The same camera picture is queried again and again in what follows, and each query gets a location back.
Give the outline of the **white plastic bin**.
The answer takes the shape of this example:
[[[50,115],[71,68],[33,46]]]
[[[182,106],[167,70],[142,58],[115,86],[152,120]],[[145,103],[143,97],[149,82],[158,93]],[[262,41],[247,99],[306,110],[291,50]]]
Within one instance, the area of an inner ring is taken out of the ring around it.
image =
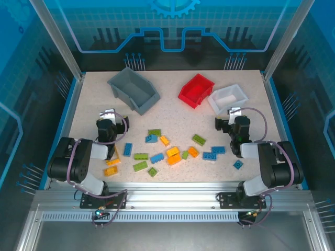
[[[227,111],[231,107],[241,107],[248,100],[238,84],[215,90],[208,97],[208,102],[216,115]]]

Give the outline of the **grey plastic bin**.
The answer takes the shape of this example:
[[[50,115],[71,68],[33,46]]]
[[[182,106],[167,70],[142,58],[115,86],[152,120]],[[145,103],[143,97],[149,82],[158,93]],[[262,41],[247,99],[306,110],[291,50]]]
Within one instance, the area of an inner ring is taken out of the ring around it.
[[[111,86],[115,98],[119,98],[141,116],[161,98],[150,81],[129,67],[117,73],[107,83]]]

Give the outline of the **red plastic bin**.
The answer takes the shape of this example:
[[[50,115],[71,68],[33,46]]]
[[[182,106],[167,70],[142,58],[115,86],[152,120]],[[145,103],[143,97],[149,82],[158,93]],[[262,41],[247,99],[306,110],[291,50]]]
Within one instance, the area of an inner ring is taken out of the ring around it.
[[[212,93],[214,84],[201,74],[196,74],[182,87],[178,98],[195,109]]]

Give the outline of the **grey metal shelf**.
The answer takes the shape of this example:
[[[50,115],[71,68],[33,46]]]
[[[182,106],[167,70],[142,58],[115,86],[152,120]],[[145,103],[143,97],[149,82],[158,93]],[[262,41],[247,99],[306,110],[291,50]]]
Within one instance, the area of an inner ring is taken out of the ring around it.
[[[272,212],[256,226],[231,222],[40,222],[19,215],[8,232],[22,251],[333,251],[318,214]]]

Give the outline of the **blue-edged aluminium side rail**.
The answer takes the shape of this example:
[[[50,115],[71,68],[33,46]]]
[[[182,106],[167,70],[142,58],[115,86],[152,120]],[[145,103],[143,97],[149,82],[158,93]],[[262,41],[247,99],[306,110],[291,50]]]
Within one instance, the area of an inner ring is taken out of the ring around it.
[[[83,86],[84,77],[85,75],[83,75],[83,78],[80,81],[76,79],[72,81],[38,190],[47,190],[49,188],[50,178],[47,175],[47,168],[57,148],[59,140],[63,136],[68,136],[70,133],[76,106]]]
[[[274,120],[275,120],[277,129],[278,129],[280,139],[282,141],[289,141],[291,143],[293,150],[296,154],[298,163],[301,165],[301,162],[300,162],[300,159],[299,159],[299,156],[298,156],[295,144],[294,144],[294,140],[292,138],[292,134],[290,132],[288,122],[284,114],[284,108],[282,106],[282,102],[280,100],[278,91],[275,86],[275,82],[272,77],[270,77],[269,80],[264,79],[263,82],[264,82],[264,87],[266,90],[268,100],[270,102],[270,106],[272,109],[272,113],[274,116]]]

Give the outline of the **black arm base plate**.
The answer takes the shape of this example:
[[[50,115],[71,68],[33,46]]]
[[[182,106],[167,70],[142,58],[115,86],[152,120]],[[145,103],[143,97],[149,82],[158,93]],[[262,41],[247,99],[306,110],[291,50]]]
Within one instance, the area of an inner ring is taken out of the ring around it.
[[[260,196],[238,195],[235,192],[220,192],[216,195],[221,209],[266,209]]]
[[[108,199],[99,199],[82,194],[79,207],[80,209],[98,209],[99,207],[104,207],[105,209],[117,209],[122,198],[123,194]]]

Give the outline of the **wide aluminium rail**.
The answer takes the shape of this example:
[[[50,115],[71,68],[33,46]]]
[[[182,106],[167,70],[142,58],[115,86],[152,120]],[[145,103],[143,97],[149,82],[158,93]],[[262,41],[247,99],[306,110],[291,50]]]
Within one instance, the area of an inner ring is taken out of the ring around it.
[[[235,192],[237,182],[109,182],[110,191],[128,190],[127,211],[219,211],[216,195]],[[36,192],[32,211],[77,211],[74,189],[53,181],[48,190]],[[309,190],[290,187],[271,193],[275,212],[315,209]]]

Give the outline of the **aluminium frame post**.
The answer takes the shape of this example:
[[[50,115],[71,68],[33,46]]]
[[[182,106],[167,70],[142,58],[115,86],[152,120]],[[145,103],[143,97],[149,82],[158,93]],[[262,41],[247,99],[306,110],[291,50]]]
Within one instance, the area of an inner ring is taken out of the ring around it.
[[[313,3],[314,0],[301,0],[300,5],[298,6],[264,71],[263,76],[265,81],[268,81],[272,77],[274,71],[278,67],[289,45],[296,36]]]
[[[68,47],[61,31],[59,30],[56,22],[54,21],[50,11],[45,5],[44,1],[43,0],[29,0],[29,1],[33,6],[35,12],[37,13],[38,17],[40,18],[41,22],[43,23],[45,29],[47,30],[56,48],[63,57],[72,75],[77,81],[81,81],[82,72],[70,48]]]

